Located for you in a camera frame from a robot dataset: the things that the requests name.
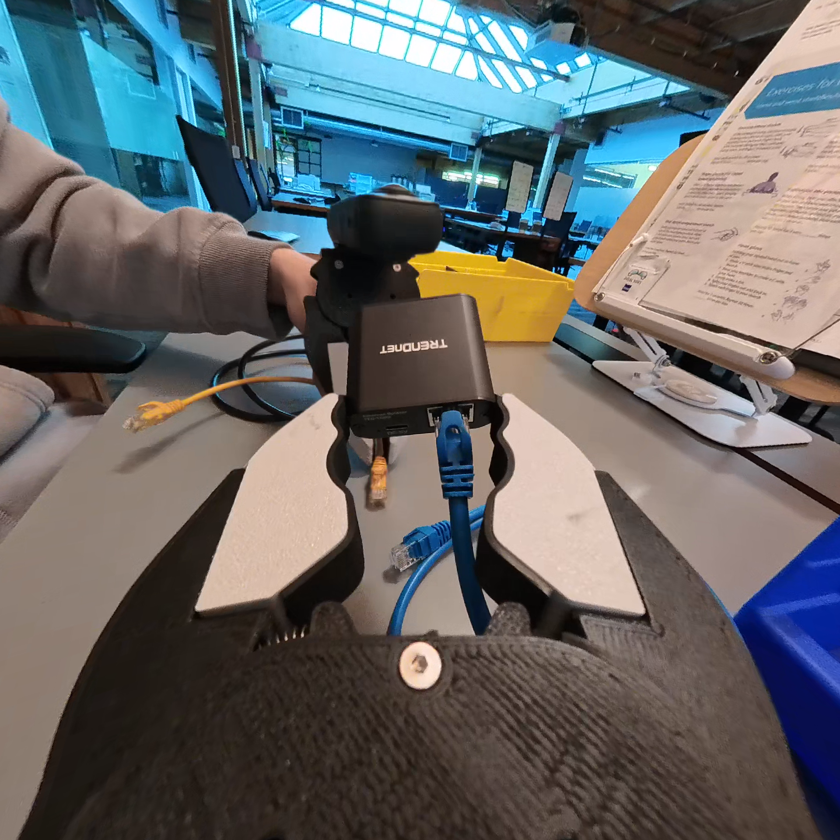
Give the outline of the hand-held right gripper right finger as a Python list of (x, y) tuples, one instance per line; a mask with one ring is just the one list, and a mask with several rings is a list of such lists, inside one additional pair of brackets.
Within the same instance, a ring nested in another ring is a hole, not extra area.
[(642, 618), (646, 606), (590, 460), (511, 393), (490, 423), (492, 488), (476, 550), (496, 604), (540, 618), (551, 602), (580, 615)]

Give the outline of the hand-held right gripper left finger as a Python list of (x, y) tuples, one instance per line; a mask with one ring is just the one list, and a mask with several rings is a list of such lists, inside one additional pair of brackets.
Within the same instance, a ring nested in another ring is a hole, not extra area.
[(249, 460), (197, 597), (200, 616), (285, 603), (309, 617), (361, 583), (364, 549), (343, 398), (328, 394)]

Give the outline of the black network switch box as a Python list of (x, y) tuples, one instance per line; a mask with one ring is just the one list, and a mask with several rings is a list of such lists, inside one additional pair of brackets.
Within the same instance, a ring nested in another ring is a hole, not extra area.
[(359, 438), (430, 434), (446, 411), (490, 424), (497, 397), (476, 300), (371, 304), (350, 329), (346, 414)]

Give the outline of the person's left forearm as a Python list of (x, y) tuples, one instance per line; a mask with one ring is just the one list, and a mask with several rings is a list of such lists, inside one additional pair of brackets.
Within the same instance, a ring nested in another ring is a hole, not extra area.
[(131, 331), (281, 339), (270, 256), (289, 248), (234, 218), (155, 211), (15, 126), (1, 100), (1, 302), (60, 321)]

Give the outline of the grey desk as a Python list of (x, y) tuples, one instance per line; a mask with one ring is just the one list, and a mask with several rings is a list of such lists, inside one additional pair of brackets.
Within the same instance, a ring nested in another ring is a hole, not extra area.
[[(135, 372), (2, 543), (2, 838), (17, 838), (61, 713), (128, 589), (270, 429), (194, 406), (131, 434), (149, 400), (201, 390), (251, 335), (172, 335)], [(492, 344), (498, 392), (550, 420), (608, 472), (730, 612), (838, 515), (838, 445), (714, 446), (557, 343)]]

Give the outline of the person's left hand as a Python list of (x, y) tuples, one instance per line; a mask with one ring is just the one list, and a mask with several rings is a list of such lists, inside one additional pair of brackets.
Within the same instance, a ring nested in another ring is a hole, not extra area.
[(276, 248), (269, 260), (267, 300), (286, 310), (291, 324), (306, 332), (305, 298), (314, 297), (318, 281), (312, 274), (316, 260), (291, 248)]

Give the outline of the background wooden table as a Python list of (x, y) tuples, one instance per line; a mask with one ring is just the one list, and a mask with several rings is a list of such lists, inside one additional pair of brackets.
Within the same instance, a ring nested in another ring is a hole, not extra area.
[(286, 243), (310, 256), (318, 256), (322, 250), (333, 247), (324, 216), (258, 210), (243, 225), (250, 233)]

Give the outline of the yellow plastic bin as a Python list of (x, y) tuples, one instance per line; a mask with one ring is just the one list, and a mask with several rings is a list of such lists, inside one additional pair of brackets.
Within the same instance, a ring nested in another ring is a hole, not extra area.
[(574, 299), (573, 279), (516, 259), (436, 251), (409, 263), (423, 298), (473, 297), (489, 343), (551, 343)]

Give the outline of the white standing board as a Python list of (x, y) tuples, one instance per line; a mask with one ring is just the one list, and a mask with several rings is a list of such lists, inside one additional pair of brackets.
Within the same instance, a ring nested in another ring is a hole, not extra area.
[(542, 209), (542, 218), (559, 221), (565, 212), (569, 200), (574, 178), (571, 175), (557, 171), (554, 173), (550, 190)]
[(508, 214), (523, 214), (529, 204), (532, 186), (533, 166), (514, 161), (508, 181), (505, 211)]

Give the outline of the black office chair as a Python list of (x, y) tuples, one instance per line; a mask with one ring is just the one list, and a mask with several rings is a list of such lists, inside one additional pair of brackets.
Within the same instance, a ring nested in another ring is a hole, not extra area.
[(208, 133), (176, 116), (187, 160), (212, 212), (246, 223), (257, 212), (256, 198), (244, 183), (224, 138)]

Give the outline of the small white card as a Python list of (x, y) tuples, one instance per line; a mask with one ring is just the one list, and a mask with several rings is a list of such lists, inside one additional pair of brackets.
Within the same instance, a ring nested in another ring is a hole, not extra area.
[(636, 256), (615, 265), (595, 291), (595, 309), (624, 310), (639, 306), (670, 268), (670, 260), (657, 256)]

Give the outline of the wooden book stand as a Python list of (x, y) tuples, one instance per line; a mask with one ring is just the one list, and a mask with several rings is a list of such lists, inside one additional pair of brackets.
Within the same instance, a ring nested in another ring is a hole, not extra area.
[[(648, 241), (643, 229), (648, 218), (657, 206), (669, 202), (666, 194), (690, 168), (701, 142), (702, 135), (688, 140), (665, 159), (574, 283), (575, 299), (597, 315), (621, 324), (643, 354), (641, 361), (595, 361), (593, 368), (712, 443), (740, 450), (807, 446), (812, 433), (774, 413), (776, 396), (782, 393), (838, 404), (837, 378), (796, 370), (790, 351), (773, 350), (709, 324), (644, 308), (629, 292), (604, 290), (611, 281), (623, 280), (631, 268), (642, 268), (641, 253)], [(665, 344), (735, 373), (749, 399), (672, 365)]]

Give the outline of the person's grey hoodie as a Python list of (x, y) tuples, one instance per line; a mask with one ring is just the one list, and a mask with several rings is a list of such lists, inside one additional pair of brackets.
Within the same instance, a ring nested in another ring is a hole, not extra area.
[(1, 367), (1, 540), (106, 410), (88, 399), (59, 402), (39, 378)]

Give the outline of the blue plastic bin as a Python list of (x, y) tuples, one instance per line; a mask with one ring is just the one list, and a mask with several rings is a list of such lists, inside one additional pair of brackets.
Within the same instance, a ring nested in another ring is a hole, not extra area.
[(817, 819), (838, 838), (839, 520), (746, 601), (734, 622)]

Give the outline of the ceiling projector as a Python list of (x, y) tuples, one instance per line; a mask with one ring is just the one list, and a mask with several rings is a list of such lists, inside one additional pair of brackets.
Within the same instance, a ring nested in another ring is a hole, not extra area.
[(587, 30), (582, 23), (548, 20), (531, 32), (524, 53), (529, 59), (555, 66), (577, 56), (586, 43)]

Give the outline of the printed paper sheet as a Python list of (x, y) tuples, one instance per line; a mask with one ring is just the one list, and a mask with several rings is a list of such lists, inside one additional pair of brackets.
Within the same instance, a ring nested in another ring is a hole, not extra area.
[(648, 229), (643, 307), (797, 348), (838, 314), (838, 2), (810, 2)]

